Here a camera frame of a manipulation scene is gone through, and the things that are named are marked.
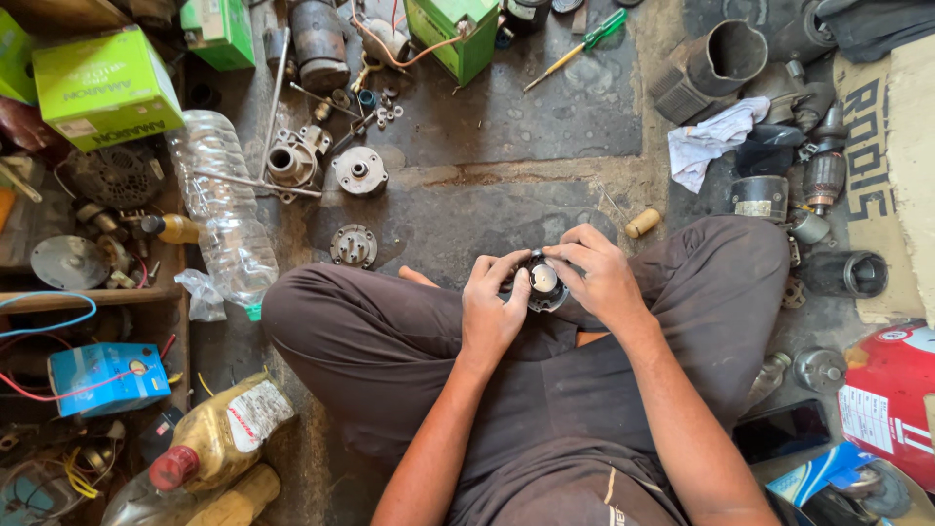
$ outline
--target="green battery box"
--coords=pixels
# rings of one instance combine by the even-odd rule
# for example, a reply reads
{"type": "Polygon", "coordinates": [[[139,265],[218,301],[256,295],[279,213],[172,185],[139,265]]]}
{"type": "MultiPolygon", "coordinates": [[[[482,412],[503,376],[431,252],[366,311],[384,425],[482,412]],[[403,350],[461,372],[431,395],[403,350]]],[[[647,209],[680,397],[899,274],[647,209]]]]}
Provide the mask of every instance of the green battery box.
{"type": "Polygon", "coordinates": [[[497,0],[404,0],[410,34],[429,47],[461,34],[465,37],[434,51],[458,84],[464,86],[494,57],[497,0]]]}
{"type": "Polygon", "coordinates": [[[42,120],[83,152],[184,124],[163,61],[138,26],[33,51],[42,120]]]}
{"type": "Polygon", "coordinates": [[[0,95],[35,106],[32,52],[32,39],[0,9],[0,95]]]}
{"type": "Polygon", "coordinates": [[[188,49],[218,71],[256,66],[250,10],[241,0],[189,0],[179,12],[188,49]]]}

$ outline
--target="red bottle cap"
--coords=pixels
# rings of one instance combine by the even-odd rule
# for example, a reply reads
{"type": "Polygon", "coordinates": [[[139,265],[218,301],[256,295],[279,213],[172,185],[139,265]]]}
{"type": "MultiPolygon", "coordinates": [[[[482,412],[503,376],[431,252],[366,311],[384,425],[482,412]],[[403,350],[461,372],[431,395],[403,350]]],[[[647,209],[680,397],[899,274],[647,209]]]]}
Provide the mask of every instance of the red bottle cap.
{"type": "Polygon", "coordinates": [[[198,473],[201,462],[188,446],[170,447],[150,466],[150,482],[156,489],[168,491],[180,488],[198,473]]]}

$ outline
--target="brown pants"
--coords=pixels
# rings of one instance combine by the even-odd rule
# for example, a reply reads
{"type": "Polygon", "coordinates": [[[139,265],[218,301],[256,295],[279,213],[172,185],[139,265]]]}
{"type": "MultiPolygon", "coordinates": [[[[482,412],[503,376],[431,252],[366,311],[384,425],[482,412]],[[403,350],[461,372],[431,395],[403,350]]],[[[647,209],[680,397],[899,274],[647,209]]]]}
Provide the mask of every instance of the brown pants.
{"type": "MultiPolygon", "coordinates": [[[[760,219],[706,217],[630,266],[688,378],[732,429],[779,309],[786,236],[760,219]]],[[[462,481],[560,437],[655,452],[620,344],[607,336],[575,348],[575,333],[588,324],[555,314],[528,313],[484,393],[462,481]]],[[[389,466],[402,458],[461,348],[459,292],[334,265],[283,275],[266,294],[262,319],[346,444],[389,466]]]]}

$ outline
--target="screwdriver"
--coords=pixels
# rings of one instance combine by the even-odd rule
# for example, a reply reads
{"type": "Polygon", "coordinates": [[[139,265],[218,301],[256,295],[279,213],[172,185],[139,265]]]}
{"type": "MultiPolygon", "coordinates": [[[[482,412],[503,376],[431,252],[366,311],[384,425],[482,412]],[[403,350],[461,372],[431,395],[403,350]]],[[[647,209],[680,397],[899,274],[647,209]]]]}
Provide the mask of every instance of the screwdriver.
{"type": "Polygon", "coordinates": [[[582,38],[581,44],[578,44],[577,46],[575,46],[573,50],[569,51],[568,53],[566,53],[565,56],[558,59],[558,62],[556,62],[555,64],[552,64],[551,67],[546,69],[545,73],[539,75],[538,79],[533,80],[531,84],[526,86],[523,89],[523,93],[526,93],[527,91],[531,90],[533,86],[542,82],[542,80],[548,77],[549,75],[552,75],[552,73],[555,70],[563,66],[565,62],[568,62],[568,60],[570,60],[571,57],[578,54],[579,51],[590,50],[591,48],[593,48],[594,45],[597,44],[597,42],[600,39],[616,31],[618,27],[624,24],[624,22],[626,22],[626,9],[620,7],[607,20],[605,20],[604,23],[602,23],[596,30],[585,35],[584,38],[582,38]]]}

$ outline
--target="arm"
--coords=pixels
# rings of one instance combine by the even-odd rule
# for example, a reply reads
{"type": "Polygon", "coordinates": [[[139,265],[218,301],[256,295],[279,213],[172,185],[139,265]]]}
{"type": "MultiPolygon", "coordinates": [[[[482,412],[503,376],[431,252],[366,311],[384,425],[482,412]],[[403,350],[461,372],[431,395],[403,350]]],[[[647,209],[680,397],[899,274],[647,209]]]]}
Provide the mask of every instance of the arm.
{"type": "Polygon", "coordinates": [[[444,521],[483,390],[525,320],[528,272],[516,271],[509,302],[496,292],[526,259],[528,250],[478,258],[462,299],[461,352],[383,491],[372,526],[438,526],[444,521]]]}
{"type": "Polygon", "coordinates": [[[553,258],[550,263],[571,295],[624,348],[659,459],[690,521],[778,526],[740,452],[672,355],[623,252],[590,225],[576,226],[562,236],[562,244],[542,252],[553,258]]]}

